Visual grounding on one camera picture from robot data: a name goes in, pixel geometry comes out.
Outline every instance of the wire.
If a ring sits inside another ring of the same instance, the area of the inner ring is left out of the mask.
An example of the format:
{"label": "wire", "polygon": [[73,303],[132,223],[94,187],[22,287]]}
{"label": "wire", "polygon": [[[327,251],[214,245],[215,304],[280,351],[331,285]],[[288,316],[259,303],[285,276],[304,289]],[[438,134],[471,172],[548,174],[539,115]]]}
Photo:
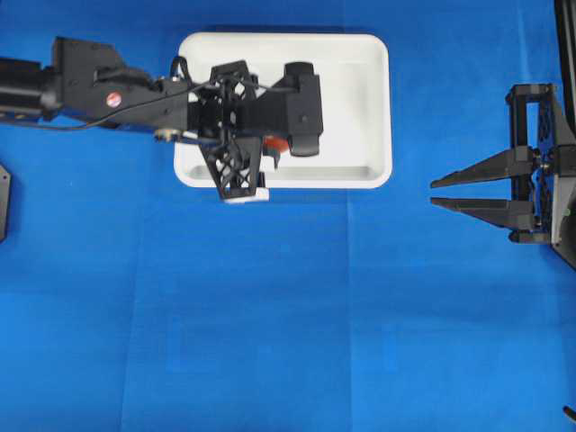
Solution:
{"label": "wire", "polygon": [[247,87],[254,87],[256,90],[258,88],[264,88],[267,92],[272,93],[296,93],[297,90],[293,87],[271,87],[270,85],[262,85],[256,84],[252,81],[247,81],[242,78],[238,78],[237,76],[223,76],[221,79],[231,79],[232,81],[236,81],[239,84]]}
{"label": "wire", "polygon": [[180,137],[178,137],[175,140],[176,143],[178,144],[192,144],[195,146],[204,146],[204,147],[210,147],[210,148],[215,148],[218,147],[221,144],[221,141],[219,139],[216,138],[205,138],[205,137],[187,137],[185,135],[182,135]]}
{"label": "wire", "polygon": [[77,126],[49,126],[46,124],[32,123],[29,121],[9,121],[9,120],[8,121],[7,120],[0,120],[0,123],[12,124],[13,126],[21,126],[24,128],[42,129],[44,131],[60,131],[60,132],[85,131],[86,129],[91,129],[91,128],[96,127],[96,126],[100,126],[101,124],[108,122],[110,119],[113,119],[114,117],[117,117],[120,114],[125,114],[125,113],[131,112],[133,110],[143,108],[145,106],[157,104],[158,102],[162,102],[162,101],[165,101],[167,99],[172,99],[174,97],[178,97],[178,96],[185,95],[188,93],[197,92],[198,90],[201,90],[201,89],[209,86],[210,84],[212,84],[212,82],[213,81],[207,81],[205,83],[197,85],[196,87],[192,87],[192,88],[188,87],[181,92],[170,94],[168,96],[159,97],[158,99],[153,99],[153,100],[147,101],[147,102],[136,103],[135,105],[127,106],[126,108],[121,108],[120,110],[111,112],[110,114],[105,115],[104,117],[100,117],[97,120],[90,121],[90,122],[87,122],[84,124],[78,124]]}
{"label": "wire", "polygon": [[178,76],[178,67],[182,70],[182,75],[184,76],[184,80],[190,87],[196,86],[196,83],[190,77],[190,69],[188,69],[188,61],[186,58],[182,56],[176,56],[172,60],[172,66],[170,67],[170,76],[177,77]]}

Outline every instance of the red object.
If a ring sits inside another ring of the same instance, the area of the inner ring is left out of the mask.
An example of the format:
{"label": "red object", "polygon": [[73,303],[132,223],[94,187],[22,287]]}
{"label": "red object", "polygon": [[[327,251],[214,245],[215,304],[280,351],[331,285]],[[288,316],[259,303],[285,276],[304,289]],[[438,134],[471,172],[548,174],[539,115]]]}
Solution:
{"label": "red object", "polygon": [[290,147],[286,139],[278,137],[265,137],[264,145],[265,147],[269,147],[270,149],[276,149],[280,153],[284,153]]}
{"label": "red object", "polygon": [[111,108],[118,108],[122,103],[122,95],[118,92],[111,92],[106,97],[106,104]]}

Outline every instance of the white tray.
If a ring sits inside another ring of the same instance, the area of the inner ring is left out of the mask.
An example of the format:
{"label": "white tray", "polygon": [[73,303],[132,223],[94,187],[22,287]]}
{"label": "white tray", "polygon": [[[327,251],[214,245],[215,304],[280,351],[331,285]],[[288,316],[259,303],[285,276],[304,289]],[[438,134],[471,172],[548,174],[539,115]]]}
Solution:
{"label": "white tray", "polygon": [[[291,157],[285,152],[276,171],[272,159],[263,157],[267,187],[369,189],[390,177],[388,50],[374,36],[201,32],[186,38],[179,52],[197,82],[210,78],[212,66],[239,59],[264,85],[282,78],[285,63],[313,63],[324,119],[320,153]],[[186,185],[214,187],[195,146],[175,145],[174,169]]]}

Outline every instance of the black robotic arm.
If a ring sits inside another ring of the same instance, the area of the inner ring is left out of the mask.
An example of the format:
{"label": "black robotic arm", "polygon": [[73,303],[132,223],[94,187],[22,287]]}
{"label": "black robotic arm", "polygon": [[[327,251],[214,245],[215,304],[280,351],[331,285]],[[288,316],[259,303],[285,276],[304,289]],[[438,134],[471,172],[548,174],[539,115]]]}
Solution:
{"label": "black robotic arm", "polygon": [[[257,90],[265,92],[257,95]],[[190,94],[196,101],[190,102]],[[52,126],[59,114],[82,121]],[[0,122],[54,131],[105,127],[150,132],[158,140],[200,146],[225,201],[247,199],[266,187],[260,158],[280,153],[265,145],[274,136],[291,154],[319,154],[323,131],[320,78],[310,63],[285,66],[271,87],[260,85],[245,61],[212,68],[195,83],[184,58],[170,77],[153,79],[128,67],[112,45],[56,38],[52,66],[0,58]]]}

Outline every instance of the blue cloth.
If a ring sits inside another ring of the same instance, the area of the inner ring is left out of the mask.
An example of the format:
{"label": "blue cloth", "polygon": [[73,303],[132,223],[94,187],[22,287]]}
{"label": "blue cloth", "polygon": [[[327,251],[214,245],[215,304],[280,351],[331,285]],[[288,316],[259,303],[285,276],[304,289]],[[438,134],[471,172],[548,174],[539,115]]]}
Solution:
{"label": "blue cloth", "polygon": [[0,429],[570,430],[576,274],[428,203],[432,179],[509,144],[513,84],[561,83],[551,2],[0,4],[0,53],[44,64],[63,35],[165,75],[210,29],[385,41],[391,180],[229,207],[150,137],[1,127]]}

